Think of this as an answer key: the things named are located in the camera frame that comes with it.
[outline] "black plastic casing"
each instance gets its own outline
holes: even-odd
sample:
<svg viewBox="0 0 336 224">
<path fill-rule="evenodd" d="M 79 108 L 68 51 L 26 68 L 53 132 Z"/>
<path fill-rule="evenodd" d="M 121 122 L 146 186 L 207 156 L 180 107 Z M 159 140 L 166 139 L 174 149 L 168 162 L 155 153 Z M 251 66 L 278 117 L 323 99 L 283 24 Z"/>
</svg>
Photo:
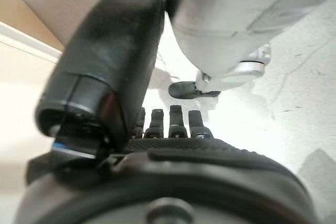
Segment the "black plastic casing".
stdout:
<svg viewBox="0 0 336 224">
<path fill-rule="evenodd" d="M 53 136 L 55 125 L 65 122 L 101 127 L 110 146 L 121 149 L 142 105 L 163 26 L 163 0 L 101 0 L 50 76 L 36 108 L 39 130 Z"/>
</svg>

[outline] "white baseboard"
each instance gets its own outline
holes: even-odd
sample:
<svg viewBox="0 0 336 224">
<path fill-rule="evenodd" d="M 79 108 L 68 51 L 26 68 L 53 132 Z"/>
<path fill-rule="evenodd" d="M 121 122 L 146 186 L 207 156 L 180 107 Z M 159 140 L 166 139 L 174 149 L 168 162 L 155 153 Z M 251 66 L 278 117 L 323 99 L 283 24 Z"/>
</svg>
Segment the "white baseboard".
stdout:
<svg viewBox="0 0 336 224">
<path fill-rule="evenodd" d="M 0 22 L 0 42 L 56 63 L 62 52 Z"/>
</svg>

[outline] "beige wall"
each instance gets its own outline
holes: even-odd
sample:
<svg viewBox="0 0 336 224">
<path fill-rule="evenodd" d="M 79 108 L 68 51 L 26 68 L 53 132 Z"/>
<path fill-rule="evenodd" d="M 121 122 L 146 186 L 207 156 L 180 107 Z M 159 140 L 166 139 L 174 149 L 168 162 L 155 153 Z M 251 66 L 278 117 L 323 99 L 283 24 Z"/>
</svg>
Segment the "beige wall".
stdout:
<svg viewBox="0 0 336 224">
<path fill-rule="evenodd" d="M 23 0 L 0 0 L 0 22 L 12 26 L 58 50 L 63 50 L 63 45 Z"/>
<path fill-rule="evenodd" d="M 13 223 L 27 161 L 50 149 L 34 110 L 55 64 L 0 42 L 0 223 Z"/>
</svg>

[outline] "silver robotic arm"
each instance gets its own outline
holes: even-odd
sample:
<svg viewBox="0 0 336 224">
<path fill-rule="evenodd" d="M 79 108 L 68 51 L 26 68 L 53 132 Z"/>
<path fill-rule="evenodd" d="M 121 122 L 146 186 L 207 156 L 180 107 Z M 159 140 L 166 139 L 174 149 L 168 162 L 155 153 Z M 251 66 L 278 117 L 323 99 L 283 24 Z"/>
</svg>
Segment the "silver robotic arm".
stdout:
<svg viewBox="0 0 336 224">
<path fill-rule="evenodd" d="M 263 76 L 270 62 L 268 42 L 324 1 L 167 0 L 176 40 L 199 69 L 195 82 L 174 83 L 170 94 L 208 96 Z"/>
</svg>

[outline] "white floor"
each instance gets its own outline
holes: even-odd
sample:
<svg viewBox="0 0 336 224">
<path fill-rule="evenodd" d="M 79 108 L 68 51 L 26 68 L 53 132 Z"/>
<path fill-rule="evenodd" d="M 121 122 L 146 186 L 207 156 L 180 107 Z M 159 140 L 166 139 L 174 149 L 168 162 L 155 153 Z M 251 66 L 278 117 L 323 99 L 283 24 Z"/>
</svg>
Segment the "white floor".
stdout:
<svg viewBox="0 0 336 224">
<path fill-rule="evenodd" d="M 177 47 L 169 25 L 144 107 L 199 109 L 216 138 L 265 154 L 296 173 L 315 200 L 321 220 L 336 223 L 336 0 L 329 0 L 271 42 L 266 75 L 218 99 L 176 100 L 167 88 L 193 80 L 195 67 Z M 51 139 L 34 126 L 34 107 L 54 64 L 0 43 L 0 223 L 11 223 L 24 193 L 28 159 L 48 151 Z"/>
</svg>

